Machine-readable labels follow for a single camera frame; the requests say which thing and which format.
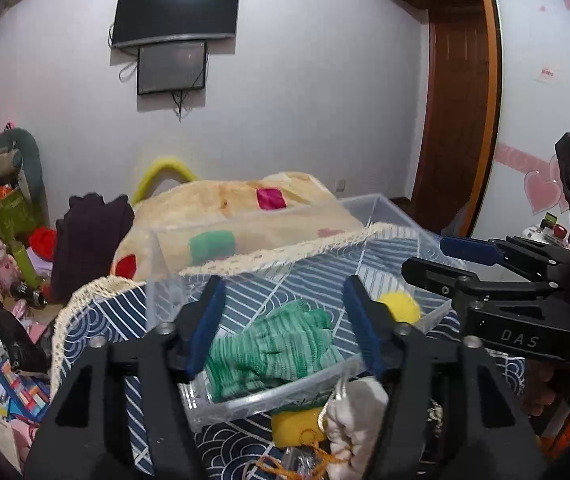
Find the door frame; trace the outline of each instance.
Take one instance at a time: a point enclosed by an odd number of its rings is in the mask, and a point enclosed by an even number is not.
[[[484,127],[482,130],[481,150],[478,158],[478,164],[476,166],[476,176],[472,185],[471,196],[465,212],[465,218],[458,230],[458,236],[470,236],[474,229],[474,225],[476,224],[487,181],[489,180],[490,170],[492,169],[492,159],[494,158],[494,148],[498,134],[500,90],[502,85],[502,49],[500,46],[500,33],[498,30],[498,15],[495,0],[482,0],[482,11],[485,16],[488,47],[487,106],[485,111]],[[418,168],[416,170],[414,189],[412,191],[412,202],[414,202],[418,196],[417,190],[420,188],[425,174],[425,158],[427,157],[427,154],[425,150],[423,150],[423,147],[427,145],[427,142],[430,140],[436,61],[436,49],[434,43],[434,22],[430,19],[430,67],[427,84],[427,110],[425,113],[425,126],[423,127],[423,140],[421,141],[421,154],[419,156]]]

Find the pink heart sticker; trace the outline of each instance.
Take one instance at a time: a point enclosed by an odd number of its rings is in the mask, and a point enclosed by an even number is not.
[[[562,182],[561,182],[561,168],[558,166],[558,157],[553,156],[552,160],[549,161],[549,178],[551,180],[555,180],[556,183],[561,187],[561,197],[558,200],[558,205],[561,209],[561,213],[564,213],[569,209],[569,204],[567,203],[567,199],[564,197],[564,191],[562,190]]]
[[[562,196],[561,186],[553,180],[545,180],[538,171],[525,175],[525,194],[534,214],[553,208]]]

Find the pink bunny doll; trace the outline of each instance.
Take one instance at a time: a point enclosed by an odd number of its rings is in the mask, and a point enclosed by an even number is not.
[[[12,283],[21,281],[21,271],[15,259],[8,254],[6,245],[0,238],[0,290],[9,292]]]

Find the orange string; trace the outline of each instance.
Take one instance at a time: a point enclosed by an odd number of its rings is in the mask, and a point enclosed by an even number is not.
[[[318,442],[315,442],[311,445],[316,453],[316,457],[319,460],[318,465],[312,469],[311,476],[303,477],[302,475],[298,474],[295,471],[290,471],[289,469],[285,469],[283,464],[276,458],[270,455],[265,455],[260,457],[260,459],[255,462],[255,465],[258,469],[265,471],[266,473],[272,473],[277,476],[282,476],[287,480],[321,480],[324,476],[325,471],[327,471],[327,466],[330,464],[342,464],[349,462],[349,458],[338,458],[333,454],[329,454],[325,450],[322,450],[320,446],[318,446]],[[265,460],[270,460],[273,465],[268,465],[265,463]]]

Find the tv screen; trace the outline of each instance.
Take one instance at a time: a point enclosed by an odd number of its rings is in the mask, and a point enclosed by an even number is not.
[[[238,0],[119,0],[112,46],[231,38]]]
[[[139,48],[139,95],[205,88],[204,41],[176,41]]]

